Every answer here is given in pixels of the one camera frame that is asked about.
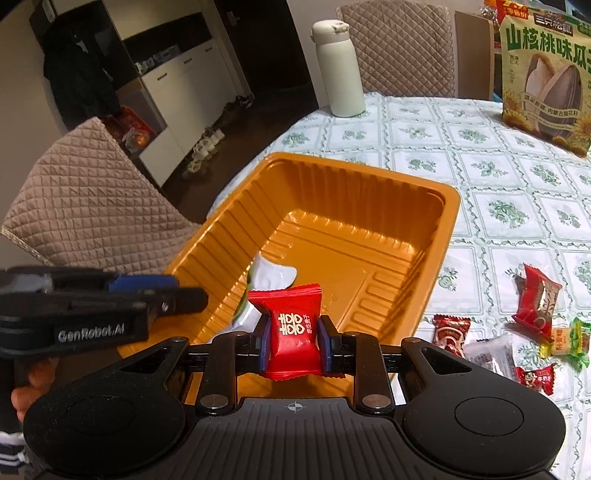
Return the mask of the left hand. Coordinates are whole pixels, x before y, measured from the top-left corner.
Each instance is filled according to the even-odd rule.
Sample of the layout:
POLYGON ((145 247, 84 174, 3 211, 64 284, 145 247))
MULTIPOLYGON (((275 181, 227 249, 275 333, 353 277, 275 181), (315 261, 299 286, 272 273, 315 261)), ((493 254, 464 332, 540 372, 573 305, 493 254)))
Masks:
POLYGON ((20 422, 24 421, 30 406, 50 390, 55 381, 58 363, 57 358, 37 361, 29 367, 25 385, 13 390, 11 402, 20 422))

